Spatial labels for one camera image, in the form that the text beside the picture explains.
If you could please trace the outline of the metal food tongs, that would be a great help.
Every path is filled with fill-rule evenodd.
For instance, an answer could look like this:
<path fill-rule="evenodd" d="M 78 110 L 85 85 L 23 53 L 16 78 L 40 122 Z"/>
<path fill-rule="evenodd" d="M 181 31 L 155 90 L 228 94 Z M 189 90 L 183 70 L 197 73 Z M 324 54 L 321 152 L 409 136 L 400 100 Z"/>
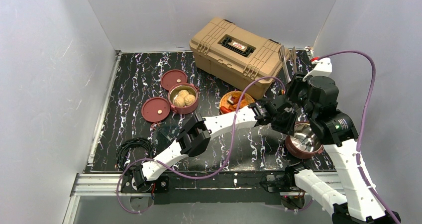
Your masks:
<path fill-rule="evenodd" d="M 283 71 L 286 77 L 286 81 L 290 82 L 292 77 L 297 71 L 297 53 L 296 48 L 288 49 L 282 45 L 278 51 L 280 60 L 283 65 Z"/>

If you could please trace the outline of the steamed bun front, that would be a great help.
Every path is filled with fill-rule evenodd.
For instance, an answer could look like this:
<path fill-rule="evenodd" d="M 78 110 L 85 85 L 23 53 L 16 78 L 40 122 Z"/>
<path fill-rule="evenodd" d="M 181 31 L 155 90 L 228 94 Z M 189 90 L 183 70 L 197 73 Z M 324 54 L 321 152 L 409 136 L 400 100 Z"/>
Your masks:
<path fill-rule="evenodd" d="M 176 107 L 183 108 L 185 106 L 185 100 L 182 96 L 177 96 L 173 100 L 173 104 Z"/>

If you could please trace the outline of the steamed bun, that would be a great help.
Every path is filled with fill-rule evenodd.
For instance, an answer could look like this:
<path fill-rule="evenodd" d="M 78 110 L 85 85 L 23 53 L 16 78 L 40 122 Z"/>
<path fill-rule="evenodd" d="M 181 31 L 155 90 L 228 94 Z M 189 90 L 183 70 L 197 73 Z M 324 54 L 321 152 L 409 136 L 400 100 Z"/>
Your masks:
<path fill-rule="evenodd" d="M 182 98 L 184 98 L 184 97 L 186 97 L 187 95 L 189 95 L 190 93 L 189 93 L 189 91 L 188 90 L 180 90 L 179 92 L 178 92 L 178 97 L 182 97 Z"/>
<path fill-rule="evenodd" d="M 185 100 L 182 96 L 177 96 L 173 100 L 173 104 L 176 107 L 183 108 L 185 106 Z"/>
<path fill-rule="evenodd" d="M 184 97 L 184 104 L 185 106 L 191 106 L 196 101 L 196 96 L 192 94 L 188 94 Z"/>

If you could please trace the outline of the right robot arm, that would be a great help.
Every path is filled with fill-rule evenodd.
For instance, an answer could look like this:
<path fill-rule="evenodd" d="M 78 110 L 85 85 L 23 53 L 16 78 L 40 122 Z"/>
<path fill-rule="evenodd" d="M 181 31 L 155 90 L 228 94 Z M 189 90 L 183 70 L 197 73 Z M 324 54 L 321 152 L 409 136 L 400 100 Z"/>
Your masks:
<path fill-rule="evenodd" d="M 399 224 L 400 216 L 380 199 L 369 177 L 352 119 L 337 109 L 338 93 L 335 81 L 327 76 L 295 74 L 285 95 L 306 114 L 312 132 L 334 163 L 344 194 L 310 168 L 288 168 L 292 183 L 309 193 L 334 224 Z"/>

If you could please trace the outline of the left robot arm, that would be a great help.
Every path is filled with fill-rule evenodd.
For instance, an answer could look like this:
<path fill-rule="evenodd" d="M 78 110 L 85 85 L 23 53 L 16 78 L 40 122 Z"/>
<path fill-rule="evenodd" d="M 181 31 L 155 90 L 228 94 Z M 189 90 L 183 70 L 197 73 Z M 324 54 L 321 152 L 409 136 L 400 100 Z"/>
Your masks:
<path fill-rule="evenodd" d="M 156 181 L 166 170 L 192 180 L 211 178 L 224 169 L 229 161 L 228 157 L 214 173 L 205 176 L 191 177 L 176 171 L 172 166 L 185 158 L 203 154 L 211 140 L 225 133 L 235 135 L 238 129 L 269 124 L 274 131 L 293 135 L 296 117 L 297 110 L 294 104 L 284 96 L 278 96 L 274 100 L 257 101 L 234 112 L 218 116 L 202 117 L 195 114 L 184 124 L 178 136 L 164 151 L 154 158 L 143 158 L 129 164 L 121 174 L 116 189 L 121 190 L 123 179 L 129 169 L 133 170 L 130 179 L 135 181 L 138 190 L 144 183 Z"/>

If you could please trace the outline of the red sausage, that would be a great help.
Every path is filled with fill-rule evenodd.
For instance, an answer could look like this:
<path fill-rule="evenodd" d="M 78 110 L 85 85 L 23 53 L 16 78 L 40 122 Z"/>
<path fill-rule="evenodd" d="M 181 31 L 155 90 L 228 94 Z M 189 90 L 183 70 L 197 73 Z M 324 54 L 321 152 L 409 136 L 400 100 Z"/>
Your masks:
<path fill-rule="evenodd" d="M 230 112 L 235 111 L 235 110 L 233 110 L 233 109 L 230 109 L 230 108 L 227 108 L 227 107 L 224 107 L 224 106 L 221 106 L 221 107 L 219 108 L 219 110 L 220 110 L 220 113 L 221 113 L 221 114 L 227 114 L 227 113 L 230 113 Z"/>

